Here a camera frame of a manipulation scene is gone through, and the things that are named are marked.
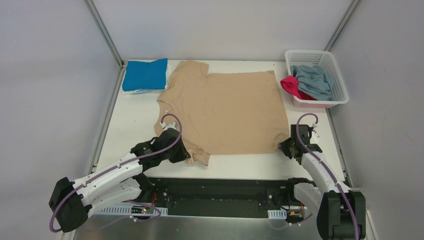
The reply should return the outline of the beige t shirt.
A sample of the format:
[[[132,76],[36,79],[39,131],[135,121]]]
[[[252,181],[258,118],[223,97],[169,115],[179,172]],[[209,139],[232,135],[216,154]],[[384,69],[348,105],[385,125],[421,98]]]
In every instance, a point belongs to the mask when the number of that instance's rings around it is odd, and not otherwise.
[[[212,155],[272,154],[290,135],[285,104],[273,70],[210,73],[209,65],[181,61],[158,99],[161,122],[178,118],[189,163]]]

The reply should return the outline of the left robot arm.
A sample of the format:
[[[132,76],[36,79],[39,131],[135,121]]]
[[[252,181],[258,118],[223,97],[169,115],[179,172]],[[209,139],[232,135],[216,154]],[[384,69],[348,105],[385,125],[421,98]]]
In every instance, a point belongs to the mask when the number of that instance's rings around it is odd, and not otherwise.
[[[58,180],[48,203],[52,211],[50,231],[68,233],[114,204],[151,200],[155,187],[145,171],[163,161],[178,163],[188,158],[182,131],[167,126],[159,136],[136,144],[117,162],[101,170],[75,180]]]

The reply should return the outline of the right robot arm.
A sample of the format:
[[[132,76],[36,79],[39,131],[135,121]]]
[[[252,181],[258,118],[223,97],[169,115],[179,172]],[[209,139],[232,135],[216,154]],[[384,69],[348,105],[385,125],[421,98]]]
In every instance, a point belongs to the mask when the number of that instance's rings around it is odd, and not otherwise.
[[[312,180],[292,177],[281,198],[290,206],[302,203],[316,218],[323,240],[363,240],[366,237],[366,199],[357,190],[338,181],[323,151],[311,143],[314,127],[292,124],[290,137],[279,144],[289,159],[295,159]]]

